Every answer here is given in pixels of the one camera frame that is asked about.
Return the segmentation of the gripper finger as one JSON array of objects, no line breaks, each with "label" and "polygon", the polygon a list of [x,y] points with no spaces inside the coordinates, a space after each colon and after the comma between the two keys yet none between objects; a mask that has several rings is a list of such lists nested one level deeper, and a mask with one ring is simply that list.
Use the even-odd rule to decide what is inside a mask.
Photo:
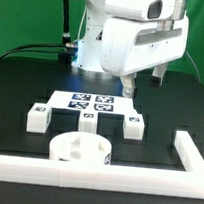
[{"label": "gripper finger", "polygon": [[150,77],[151,86],[153,86],[154,88],[161,87],[163,82],[163,77],[165,76],[166,71],[167,71],[166,63],[157,65],[153,69],[153,74]]},{"label": "gripper finger", "polygon": [[128,74],[120,78],[122,83],[122,95],[125,98],[133,98],[136,94],[136,74]]}]

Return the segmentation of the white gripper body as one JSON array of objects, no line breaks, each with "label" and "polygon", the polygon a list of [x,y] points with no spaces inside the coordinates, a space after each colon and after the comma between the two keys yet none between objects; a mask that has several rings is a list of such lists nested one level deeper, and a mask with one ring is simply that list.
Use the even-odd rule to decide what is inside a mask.
[{"label": "white gripper body", "polygon": [[181,58],[187,43],[188,17],[175,21],[169,31],[158,31],[157,27],[157,21],[108,18],[101,40],[101,67],[122,77]]}]

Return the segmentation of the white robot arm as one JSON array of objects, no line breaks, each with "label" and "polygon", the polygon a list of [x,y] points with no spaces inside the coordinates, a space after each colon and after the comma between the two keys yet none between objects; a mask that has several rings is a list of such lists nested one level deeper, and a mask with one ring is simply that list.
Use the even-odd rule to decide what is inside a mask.
[{"label": "white robot arm", "polygon": [[85,35],[77,41],[73,70],[86,77],[118,77],[122,93],[135,96],[138,72],[151,68],[162,85],[169,62],[185,53],[186,0],[86,0]]}]

